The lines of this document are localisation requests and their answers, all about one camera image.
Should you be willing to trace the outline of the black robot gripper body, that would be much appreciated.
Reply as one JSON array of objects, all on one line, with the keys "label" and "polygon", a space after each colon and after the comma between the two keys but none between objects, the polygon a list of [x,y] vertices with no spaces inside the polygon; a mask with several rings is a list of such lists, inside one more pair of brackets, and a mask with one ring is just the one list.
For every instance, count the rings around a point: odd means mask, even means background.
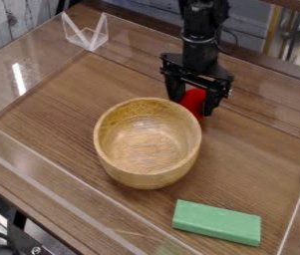
[{"label": "black robot gripper body", "polygon": [[210,64],[202,71],[186,67],[182,64],[182,54],[160,53],[159,73],[181,78],[186,85],[191,85],[203,90],[221,88],[223,97],[229,97],[229,91],[234,76],[225,70],[217,62]]}]

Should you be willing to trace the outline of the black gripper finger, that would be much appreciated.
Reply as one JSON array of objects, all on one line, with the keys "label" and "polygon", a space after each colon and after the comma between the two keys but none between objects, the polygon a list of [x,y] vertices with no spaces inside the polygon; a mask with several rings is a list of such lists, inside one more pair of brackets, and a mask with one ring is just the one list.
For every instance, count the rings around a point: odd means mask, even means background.
[{"label": "black gripper finger", "polygon": [[222,98],[223,90],[221,88],[210,88],[206,91],[205,99],[202,102],[202,115],[205,117],[211,115],[211,112],[218,107]]},{"label": "black gripper finger", "polygon": [[167,97],[171,101],[178,103],[185,94],[185,83],[181,78],[170,75],[164,75],[163,79]]}]

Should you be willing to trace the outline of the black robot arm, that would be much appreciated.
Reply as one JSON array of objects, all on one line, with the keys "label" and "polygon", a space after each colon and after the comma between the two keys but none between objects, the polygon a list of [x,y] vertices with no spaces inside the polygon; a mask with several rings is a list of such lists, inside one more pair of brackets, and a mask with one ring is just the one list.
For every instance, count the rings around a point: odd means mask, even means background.
[{"label": "black robot arm", "polygon": [[199,120],[229,97],[234,75],[218,64],[227,0],[178,0],[182,52],[159,54],[167,97]]}]

